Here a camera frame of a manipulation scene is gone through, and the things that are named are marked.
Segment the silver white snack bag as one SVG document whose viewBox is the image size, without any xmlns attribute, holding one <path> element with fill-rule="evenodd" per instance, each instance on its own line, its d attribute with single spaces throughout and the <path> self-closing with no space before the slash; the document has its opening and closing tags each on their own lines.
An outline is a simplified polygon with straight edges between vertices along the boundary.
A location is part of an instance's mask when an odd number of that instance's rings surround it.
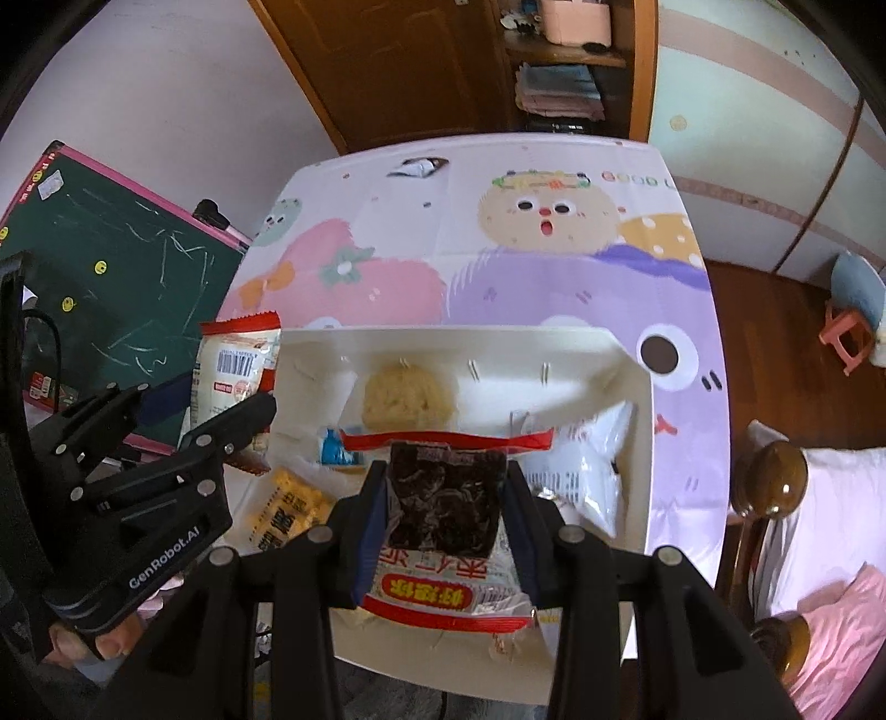
<svg viewBox="0 0 886 720">
<path fill-rule="evenodd" d="M 597 411 L 590 419 L 554 429 L 548 450 L 527 451 L 518 465 L 530 491 L 554 502 L 568 525 L 591 528 L 614 540 L 622 510 L 617 456 L 631 430 L 629 400 Z"/>
</svg>

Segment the red white date snack bag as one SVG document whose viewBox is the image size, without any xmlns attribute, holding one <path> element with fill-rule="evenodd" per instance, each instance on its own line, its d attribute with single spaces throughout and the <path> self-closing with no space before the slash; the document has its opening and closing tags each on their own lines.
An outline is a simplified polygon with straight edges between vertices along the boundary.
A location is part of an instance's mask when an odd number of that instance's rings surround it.
<svg viewBox="0 0 886 720">
<path fill-rule="evenodd" d="M 515 436 L 470 435 L 453 430 L 344 430 L 341 434 L 348 451 L 359 451 L 386 464 L 395 443 L 498 450 L 509 462 L 519 453 L 550 449 L 553 435 L 551 429 Z M 373 585 L 362 602 L 371 614 L 420 629 L 488 635 L 509 635 L 532 624 L 533 603 L 519 586 L 504 531 L 503 507 L 496 544 L 487 559 L 392 549 L 386 538 Z"/>
</svg>

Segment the orange white snack packet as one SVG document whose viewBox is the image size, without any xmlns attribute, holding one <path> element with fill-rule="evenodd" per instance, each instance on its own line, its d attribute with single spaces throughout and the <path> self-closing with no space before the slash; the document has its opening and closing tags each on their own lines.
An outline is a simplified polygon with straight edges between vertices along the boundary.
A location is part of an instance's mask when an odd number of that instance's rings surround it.
<svg viewBox="0 0 886 720">
<path fill-rule="evenodd" d="M 190 388 L 190 429 L 251 394 L 266 392 L 274 396 L 281 320 L 276 312 L 261 312 L 205 322 L 201 333 Z M 269 469 L 269 438 L 270 428 L 247 449 L 234 455 L 222 451 L 222 456 L 228 465 L 258 476 Z"/>
</svg>

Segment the orange pastry pack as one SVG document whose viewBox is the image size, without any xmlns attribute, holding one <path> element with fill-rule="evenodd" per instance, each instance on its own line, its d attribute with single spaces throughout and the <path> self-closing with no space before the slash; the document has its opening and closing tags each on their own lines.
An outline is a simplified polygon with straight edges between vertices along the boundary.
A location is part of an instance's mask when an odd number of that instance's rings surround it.
<svg viewBox="0 0 886 720">
<path fill-rule="evenodd" d="M 228 537 L 242 552 L 273 551 L 324 525 L 332 507 L 327 493 L 287 468 L 276 468 L 255 481 L 234 513 Z"/>
</svg>

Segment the dark brown snack packet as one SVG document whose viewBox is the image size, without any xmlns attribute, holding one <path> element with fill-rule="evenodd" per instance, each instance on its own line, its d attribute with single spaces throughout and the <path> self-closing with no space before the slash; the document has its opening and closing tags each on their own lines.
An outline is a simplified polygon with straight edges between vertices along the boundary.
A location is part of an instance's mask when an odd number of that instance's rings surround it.
<svg viewBox="0 0 886 720">
<path fill-rule="evenodd" d="M 388 480 L 389 548 L 487 559 L 503 507 L 506 455 L 395 443 Z"/>
</svg>

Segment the small blue snack packet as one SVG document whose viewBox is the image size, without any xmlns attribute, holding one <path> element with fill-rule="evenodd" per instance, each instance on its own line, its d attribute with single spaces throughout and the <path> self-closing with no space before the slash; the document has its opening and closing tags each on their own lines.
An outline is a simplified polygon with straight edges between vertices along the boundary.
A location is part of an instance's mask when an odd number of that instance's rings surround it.
<svg viewBox="0 0 886 720">
<path fill-rule="evenodd" d="M 338 429 L 327 428 L 323 430 L 320 438 L 320 464 L 338 468 L 338 470 L 350 470 L 365 465 L 365 460 L 359 451 L 348 451 L 344 447 L 341 434 Z"/>
</svg>

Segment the yellow cake pack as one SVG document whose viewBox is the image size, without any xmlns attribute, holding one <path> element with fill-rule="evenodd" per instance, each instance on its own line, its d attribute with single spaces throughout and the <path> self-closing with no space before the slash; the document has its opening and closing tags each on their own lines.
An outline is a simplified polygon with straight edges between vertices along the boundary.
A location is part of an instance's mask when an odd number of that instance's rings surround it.
<svg viewBox="0 0 886 720">
<path fill-rule="evenodd" d="M 456 415 L 451 378 L 417 364 L 389 364 L 363 387 L 363 426 L 373 432 L 447 429 Z"/>
</svg>

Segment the white plastic tray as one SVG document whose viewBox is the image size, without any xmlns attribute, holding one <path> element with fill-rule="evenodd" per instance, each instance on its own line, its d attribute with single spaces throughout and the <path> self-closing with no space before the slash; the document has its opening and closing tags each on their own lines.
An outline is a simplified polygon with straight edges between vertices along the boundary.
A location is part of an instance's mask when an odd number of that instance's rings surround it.
<svg viewBox="0 0 886 720">
<path fill-rule="evenodd" d="M 267 463 L 335 498 L 359 491 L 362 468 L 325 466 L 321 441 L 338 435 L 369 462 L 388 456 L 392 436 L 368 429 L 362 411 L 368 381 L 392 366 L 430 372 L 451 398 L 451 417 L 424 430 L 422 443 L 521 460 L 548 459 L 578 424 L 631 405 L 614 459 L 622 492 L 599 534 L 616 548 L 643 549 L 652 380 L 602 328 L 289 330 L 276 365 Z M 384 551 L 362 606 L 336 610 L 331 623 L 336 656 L 368 671 L 494 701 L 542 705 L 550 696 L 554 620 L 519 589 L 508 542 L 485 559 Z"/>
</svg>

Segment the wooden bedpost knob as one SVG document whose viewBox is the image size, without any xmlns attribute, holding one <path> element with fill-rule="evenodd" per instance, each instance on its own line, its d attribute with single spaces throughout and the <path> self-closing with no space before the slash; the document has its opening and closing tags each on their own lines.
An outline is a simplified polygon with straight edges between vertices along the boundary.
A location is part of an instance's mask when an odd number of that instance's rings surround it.
<svg viewBox="0 0 886 720">
<path fill-rule="evenodd" d="M 784 519 L 805 498 L 808 464 L 789 441 L 774 441 L 757 451 L 743 480 L 745 507 L 752 517 Z"/>
</svg>

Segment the cartoon printed tablecloth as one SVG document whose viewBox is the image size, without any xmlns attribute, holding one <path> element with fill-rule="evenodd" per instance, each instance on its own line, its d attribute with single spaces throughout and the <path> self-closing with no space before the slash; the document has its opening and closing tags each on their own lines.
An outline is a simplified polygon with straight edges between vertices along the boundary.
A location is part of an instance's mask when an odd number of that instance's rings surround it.
<svg viewBox="0 0 886 720">
<path fill-rule="evenodd" d="M 655 386 L 647 541 L 717 573 L 724 351 L 703 254 L 655 147 L 496 133 L 303 168 L 221 306 L 222 318 L 260 312 L 289 328 L 607 328 Z"/>
</svg>

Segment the pink quilt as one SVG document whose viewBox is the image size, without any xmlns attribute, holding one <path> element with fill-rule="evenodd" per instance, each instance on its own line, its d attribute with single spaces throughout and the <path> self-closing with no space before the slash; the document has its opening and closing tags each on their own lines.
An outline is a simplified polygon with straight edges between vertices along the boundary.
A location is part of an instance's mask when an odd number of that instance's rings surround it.
<svg viewBox="0 0 886 720">
<path fill-rule="evenodd" d="M 884 642 L 884 574 L 863 564 L 852 582 L 833 582 L 797 606 L 810 649 L 789 695 L 803 718 L 835 718 Z"/>
</svg>

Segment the brown wooden door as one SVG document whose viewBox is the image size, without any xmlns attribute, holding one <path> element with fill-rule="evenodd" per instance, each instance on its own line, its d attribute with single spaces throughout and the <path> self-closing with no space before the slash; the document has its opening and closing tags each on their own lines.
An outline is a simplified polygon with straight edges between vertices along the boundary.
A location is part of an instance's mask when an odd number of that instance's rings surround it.
<svg viewBox="0 0 886 720">
<path fill-rule="evenodd" d="M 515 126 L 494 2 L 251 8 L 340 153 Z"/>
</svg>

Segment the folded towels stack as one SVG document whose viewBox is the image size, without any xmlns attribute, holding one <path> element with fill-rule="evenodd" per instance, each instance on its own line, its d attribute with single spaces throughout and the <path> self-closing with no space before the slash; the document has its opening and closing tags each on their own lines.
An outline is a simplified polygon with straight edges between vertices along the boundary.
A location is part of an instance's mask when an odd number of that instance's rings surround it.
<svg viewBox="0 0 886 720">
<path fill-rule="evenodd" d="M 515 102 L 521 111 L 533 116 L 605 119 L 601 91 L 589 68 L 582 64 L 521 64 L 515 83 Z"/>
</svg>

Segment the pastel wardrobe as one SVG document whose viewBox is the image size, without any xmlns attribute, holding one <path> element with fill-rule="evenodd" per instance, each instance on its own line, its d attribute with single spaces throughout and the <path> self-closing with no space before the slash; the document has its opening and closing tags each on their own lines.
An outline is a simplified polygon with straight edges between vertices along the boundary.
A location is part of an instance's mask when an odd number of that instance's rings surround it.
<svg viewBox="0 0 886 720">
<path fill-rule="evenodd" d="M 706 260 L 814 285 L 844 250 L 883 269 L 883 127 L 784 4 L 660 3 L 649 140 Z"/>
</svg>

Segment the green chalkboard pink frame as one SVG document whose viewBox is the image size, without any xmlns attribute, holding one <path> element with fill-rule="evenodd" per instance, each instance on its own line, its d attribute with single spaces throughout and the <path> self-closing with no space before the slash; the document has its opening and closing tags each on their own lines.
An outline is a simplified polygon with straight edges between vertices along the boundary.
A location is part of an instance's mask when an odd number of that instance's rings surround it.
<svg viewBox="0 0 886 720">
<path fill-rule="evenodd" d="M 54 141 L 2 216 L 40 312 L 2 414 L 49 413 L 114 383 L 189 377 L 248 246 L 74 147 Z"/>
</svg>

